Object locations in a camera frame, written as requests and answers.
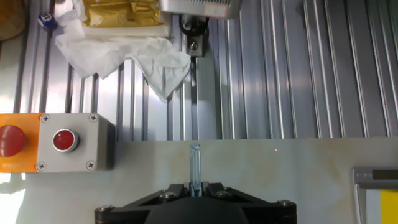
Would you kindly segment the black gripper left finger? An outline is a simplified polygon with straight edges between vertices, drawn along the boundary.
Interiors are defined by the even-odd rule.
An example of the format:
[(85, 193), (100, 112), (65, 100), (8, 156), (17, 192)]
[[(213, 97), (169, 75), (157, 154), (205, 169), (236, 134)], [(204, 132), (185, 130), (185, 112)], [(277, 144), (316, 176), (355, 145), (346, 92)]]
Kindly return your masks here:
[(113, 205), (98, 207), (95, 210), (95, 223), (145, 223), (147, 216), (153, 209), (189, 196), (188, 187), (184, 184), (170, 184), (167, 189), (159, 190), (122, 207)]

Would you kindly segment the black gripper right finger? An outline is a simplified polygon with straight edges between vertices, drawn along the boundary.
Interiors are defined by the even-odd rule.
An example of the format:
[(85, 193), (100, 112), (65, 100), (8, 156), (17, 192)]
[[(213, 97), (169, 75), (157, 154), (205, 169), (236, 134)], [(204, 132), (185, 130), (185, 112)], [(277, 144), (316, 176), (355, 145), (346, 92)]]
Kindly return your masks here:
[(247, 223), (266, 224), (296, 224), (297, 205), (290, 200), (267, 202), (252, 195), (222, 183), (202, 183), (203, 196), (215, 199), (217, 202), (226, 202), (228, 215), (237, 215)]

